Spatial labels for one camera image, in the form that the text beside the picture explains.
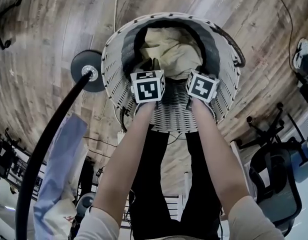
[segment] wood-grain floor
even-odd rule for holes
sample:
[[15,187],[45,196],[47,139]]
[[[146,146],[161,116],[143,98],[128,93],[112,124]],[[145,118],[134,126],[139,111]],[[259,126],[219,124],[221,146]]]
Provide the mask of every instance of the wood-grain floor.
[[[1,8],[13,0],[2,0]],[[293,55],[300,38],[308,39],[308,0],[284,0],[294,32]],[[0,50],[0,133],[9,127],[31,151],[74,82],[71,61],[86,49],[102,51],[113,33],[115,0],[23,0],[2,21]],[[280,0],[118,0],[117,27],[156,12],[183,12],[211,20],[228,32],[242,49],[242,69],[235,106],[219,129],[227,141],[253,136],[245,118],[270,120],[283,102],[295,118],[307,109],[288,62],[291,22]],[[117,144],[120,126],[106,93],[83,92],[70,113],[88,123],[87,136]],[[111,156],[114,148],[89,140],[91,150]],[[90,152],[100,164],[108,158]],[[183,174],[191,169],[186,141],[168,146],[162,163],[162,189],[179,194]]]

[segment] black hose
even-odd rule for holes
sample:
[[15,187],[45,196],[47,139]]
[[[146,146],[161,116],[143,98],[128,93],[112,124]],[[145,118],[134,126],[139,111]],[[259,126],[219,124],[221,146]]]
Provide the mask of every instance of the black hose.
[[43,134],[40,136],[38,143],[29,158],[27,168],[23,177],[22,185],[17,199],[16,214],[15,214],[15,239],[26,240],[28,230],[28,218],[31,204],[31,198],[36,179],[38,177],[41,165],[43,163],[46,152],[59,129],[67,112],[73,105],[74,101],[89,82],[92,72],[87,74],[77,82],[63,102],[59,105],[51,120],[48,122]]

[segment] beige sleeve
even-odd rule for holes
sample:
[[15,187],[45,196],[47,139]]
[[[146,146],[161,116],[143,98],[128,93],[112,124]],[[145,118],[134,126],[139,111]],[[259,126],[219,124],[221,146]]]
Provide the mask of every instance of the beige sleeve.
[[230,240],[283,240],[251,196],[240,199],[228,215]]

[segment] white wicker laundry basket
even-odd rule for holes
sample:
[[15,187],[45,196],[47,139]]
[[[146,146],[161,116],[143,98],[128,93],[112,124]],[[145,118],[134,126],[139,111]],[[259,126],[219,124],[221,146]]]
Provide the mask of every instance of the white wicker laundry basket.
[[[184,13],[145,15],[125,24],[107,41],[102,53],[101,73],[108,97],[126,115],[133,116],[136,102],[131,93],[130,73],[140,62],[139,48],[147,28],[185,28],[200,47],[202,72],[219,80],[217,96],[211,102],[217,121],[224,119],[238,91],[240,69],[245,58],[234,40],[208,20]],[[193,114],[186,110],[189,96],[184,81],[166,81],[166,90],[151,119],[152,130],[160,132],[196,132]]]

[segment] beige cloth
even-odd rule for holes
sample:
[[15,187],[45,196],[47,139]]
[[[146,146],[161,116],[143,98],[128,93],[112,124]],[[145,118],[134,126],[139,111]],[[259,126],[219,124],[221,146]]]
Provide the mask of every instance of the beige cloth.
[[[243,197],[233,206],[228,215],[228,224],[230,240],[284,240],[282,233],[265,217],[251,196]],[[90,213],[87,209],[75,239],[117,240],[119,233],[118,223],[108,213],[91,208]],[[169,236],[160,239],[195,240],[196,238]]]
[[157,59],[165,77],[187,79],[191,69],[203,63],[201,50],[193,37],[183,28],[148,28],[140,49],[145,60]]

